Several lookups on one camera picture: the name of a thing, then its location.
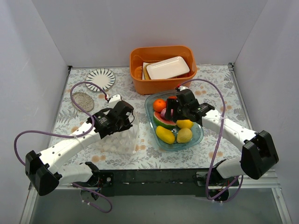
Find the purple sweet potato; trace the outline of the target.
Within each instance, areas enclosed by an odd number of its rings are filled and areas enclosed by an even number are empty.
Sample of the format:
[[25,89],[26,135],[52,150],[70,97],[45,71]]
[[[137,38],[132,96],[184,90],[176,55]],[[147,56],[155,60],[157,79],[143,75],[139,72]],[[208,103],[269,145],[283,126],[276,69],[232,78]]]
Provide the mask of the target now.
[[160,112],[160,115],[163,119],[167,119],[165,117],[165,114],[166,114],[166,108],[164,108],[161,112]]

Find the yellow lemon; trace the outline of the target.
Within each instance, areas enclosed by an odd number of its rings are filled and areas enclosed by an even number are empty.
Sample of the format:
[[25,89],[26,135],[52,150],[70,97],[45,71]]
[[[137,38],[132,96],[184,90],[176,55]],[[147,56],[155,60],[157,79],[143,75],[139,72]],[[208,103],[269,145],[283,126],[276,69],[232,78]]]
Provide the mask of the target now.
[[183,128],[191,129],[193,127],[193,122],[190,121],[189,119],[177,120],[176,123],[180,129],[183,129]]

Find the clear zip top bag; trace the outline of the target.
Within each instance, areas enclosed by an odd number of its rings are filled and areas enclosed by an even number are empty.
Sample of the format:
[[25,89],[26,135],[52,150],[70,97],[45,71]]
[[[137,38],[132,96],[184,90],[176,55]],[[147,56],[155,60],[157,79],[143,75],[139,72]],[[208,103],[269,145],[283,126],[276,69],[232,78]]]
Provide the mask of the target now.
[[114,133],[106,136],[99,142],[93,143],[92,147],[101,152],[136,154],[136,145],[139,137],[139,121],[137,116],[135,116],[132,125],[126,131]]

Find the yellow pear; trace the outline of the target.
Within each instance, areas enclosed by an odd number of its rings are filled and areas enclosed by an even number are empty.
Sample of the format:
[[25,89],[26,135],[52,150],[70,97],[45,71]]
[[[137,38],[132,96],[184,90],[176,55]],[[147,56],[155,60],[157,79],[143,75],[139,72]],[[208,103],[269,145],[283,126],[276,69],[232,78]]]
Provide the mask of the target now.
[[182,128],[177,134],[177,143],[188,143],[192,139],[192,131],[189,128]]

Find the yellow mango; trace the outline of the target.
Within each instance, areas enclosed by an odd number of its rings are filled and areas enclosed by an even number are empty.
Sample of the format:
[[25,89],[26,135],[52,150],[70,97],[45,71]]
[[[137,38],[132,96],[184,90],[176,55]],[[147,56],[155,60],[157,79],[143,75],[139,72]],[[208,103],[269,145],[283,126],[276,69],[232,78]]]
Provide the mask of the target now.
[[173,144],[175,142],[175,135],[173,132],[162,126],[158,126],[156,128],[156,135],[159,139],[167,144]]

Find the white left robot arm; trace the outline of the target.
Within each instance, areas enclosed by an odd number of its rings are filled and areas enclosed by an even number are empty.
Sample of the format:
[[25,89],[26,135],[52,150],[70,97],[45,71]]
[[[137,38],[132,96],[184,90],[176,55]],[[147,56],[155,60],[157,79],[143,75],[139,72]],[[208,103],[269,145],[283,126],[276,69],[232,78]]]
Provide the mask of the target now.
[[89,145],[130,129],[132,124],[129,116],[133,111],[133,106],[121,100],[114,108],[105,108],[90,116],[79,129],[54,146],[39,153],[27,153],[25,174],[38,195],[47,195],[59,185],[74,182],[96,186],[100,180],[100,170],[92,162],[70,168],[64,168],[63,165]]

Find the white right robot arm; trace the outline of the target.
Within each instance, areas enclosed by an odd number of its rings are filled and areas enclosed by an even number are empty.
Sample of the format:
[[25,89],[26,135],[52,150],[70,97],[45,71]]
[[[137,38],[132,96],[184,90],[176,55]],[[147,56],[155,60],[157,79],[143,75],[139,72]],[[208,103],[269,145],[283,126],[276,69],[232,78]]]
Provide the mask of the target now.
[[184,119],[195,122],[221,134],[239,149],[241,157],[222,160],[207,174],[216,185],[240,175],[258,180],[279,161],[272,136],[267,131],[258,133],[225,118],[210,104],[200,104],[188,88],[179,89],[175,98],[167,99],[165,117],[174,122]]

